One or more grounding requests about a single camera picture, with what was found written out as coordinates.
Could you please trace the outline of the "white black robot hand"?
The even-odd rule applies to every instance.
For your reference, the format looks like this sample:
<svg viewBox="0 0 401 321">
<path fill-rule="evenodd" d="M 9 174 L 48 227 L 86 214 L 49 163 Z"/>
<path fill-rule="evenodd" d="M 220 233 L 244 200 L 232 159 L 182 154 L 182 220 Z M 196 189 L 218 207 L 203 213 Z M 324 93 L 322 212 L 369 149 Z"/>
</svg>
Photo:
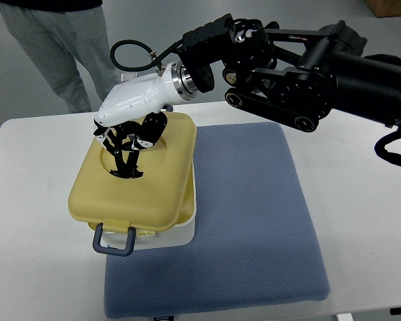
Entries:
<svg viewBox="0 0 401 321">
<path fill-rule="evenodd" d="M 163 106 L 183 104 L 196 96 L 198 88 L 182 62 L 169 63 L 162 75 L 148 74 L 114 86 L 95 115 L 97 141 L 113 149 L 111 128 L 159 113 Z"/>
</svg>

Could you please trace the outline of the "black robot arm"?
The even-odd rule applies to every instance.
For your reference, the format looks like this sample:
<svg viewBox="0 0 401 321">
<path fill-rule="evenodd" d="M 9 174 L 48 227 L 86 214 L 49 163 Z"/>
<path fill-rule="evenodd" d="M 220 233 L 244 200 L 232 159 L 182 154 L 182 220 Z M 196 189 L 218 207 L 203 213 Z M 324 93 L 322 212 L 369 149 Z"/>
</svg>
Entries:
<svg viewBox="0 0 401 321">
<path fill-rule="evenodd" d="M 317 31 L 281 29 L 226 14 L 168 47 L 200 92 L 214 86 L 211 64 L 222 62 L 232 107 L 303 132 L 313 132 L 331 110 L 383 124 L 391 133 L 374 147 L 401 167 L 387 146 L 401 139 L 401 59 L 364 56 L 366 39 L 344 21 Z"/>
</svg>

